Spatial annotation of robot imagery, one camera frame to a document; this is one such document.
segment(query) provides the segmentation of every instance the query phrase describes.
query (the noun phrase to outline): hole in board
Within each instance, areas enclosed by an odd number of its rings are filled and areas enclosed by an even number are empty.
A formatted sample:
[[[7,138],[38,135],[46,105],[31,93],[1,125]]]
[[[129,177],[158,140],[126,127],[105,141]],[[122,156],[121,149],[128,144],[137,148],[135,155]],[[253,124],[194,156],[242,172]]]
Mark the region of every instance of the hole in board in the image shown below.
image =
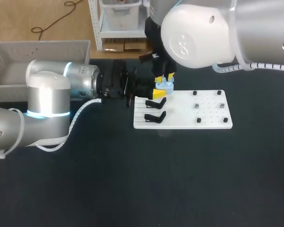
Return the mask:
[[[211,17],[209,18],[209,23],[212,24],[213,22],[214,22],[214,16],[211,16]]]

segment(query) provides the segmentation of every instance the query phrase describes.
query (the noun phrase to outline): black cable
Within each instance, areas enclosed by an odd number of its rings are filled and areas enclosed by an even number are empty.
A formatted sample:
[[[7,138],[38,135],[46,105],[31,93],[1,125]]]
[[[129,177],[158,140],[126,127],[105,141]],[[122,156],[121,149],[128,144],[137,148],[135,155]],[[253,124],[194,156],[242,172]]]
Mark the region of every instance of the black cable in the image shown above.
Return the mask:
[[[67,17],[69,14],[71,14],[75,9],[76,9],[76,5],[79,4],[80,2],[82,2],[83,0],[79,0],[77,2],[73,2],[73,1],[66,1],[64,3],[65,6],[74,6],[74,8],[67,14],[65,14],[63,17],[57,19],[55,22],[53,22],[50,26],[48,26],[46,29],[42,29],[41,27],[33,27],[31,29],[32,33],[40,33],[39,35],[39,40],[41,40],[41,37],[43,35],[43,32],[45,32],[47,29],[49,29],[51,26],[53,26],[54,24],[56,24],[58,21],[62,20],[63,18]]]

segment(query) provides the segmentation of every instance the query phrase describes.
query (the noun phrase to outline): blue object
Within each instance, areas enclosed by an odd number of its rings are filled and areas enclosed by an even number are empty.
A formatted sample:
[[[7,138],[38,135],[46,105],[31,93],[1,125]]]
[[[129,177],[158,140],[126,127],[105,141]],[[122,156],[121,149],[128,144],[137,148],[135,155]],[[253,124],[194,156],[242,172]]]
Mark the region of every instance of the blue object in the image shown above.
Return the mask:
[[[162,83],[156,83],[156,89],[158,90],[166,90],[166,95],[171,95],[174,91],[174,81],[175,79],[172,77],[170,81],[166,81],[166,78],[162,78]]]

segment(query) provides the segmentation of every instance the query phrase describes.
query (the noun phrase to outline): white pegboard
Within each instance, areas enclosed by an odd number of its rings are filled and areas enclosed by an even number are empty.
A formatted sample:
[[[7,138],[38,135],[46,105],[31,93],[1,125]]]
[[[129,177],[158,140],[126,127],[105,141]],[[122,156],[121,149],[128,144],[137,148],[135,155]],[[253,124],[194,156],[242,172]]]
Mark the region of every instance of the white pegboard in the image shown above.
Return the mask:
[[[161,110],[147,108],[146,98],[135,98],[133,126],[135,129],[231,129],[232,120],[225,92],[210,91],[174,91],[166,96],[167,101]],[[146,122],[145,114],[160,117],[162,112],[167,115],[161,124]]]

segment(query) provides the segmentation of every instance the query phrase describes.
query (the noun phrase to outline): white plastic container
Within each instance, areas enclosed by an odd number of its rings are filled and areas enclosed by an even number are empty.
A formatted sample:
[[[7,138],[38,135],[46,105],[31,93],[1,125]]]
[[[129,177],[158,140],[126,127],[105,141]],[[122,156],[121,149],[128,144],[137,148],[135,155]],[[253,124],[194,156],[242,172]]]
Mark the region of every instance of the white plastic container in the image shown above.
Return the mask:
[[[109,29],[135,30],[139,25],[139,6],[142,0],[100,0]]]
[[[146,7],[147,17],[150,17],[151,0],[143,0],[143,5]]]

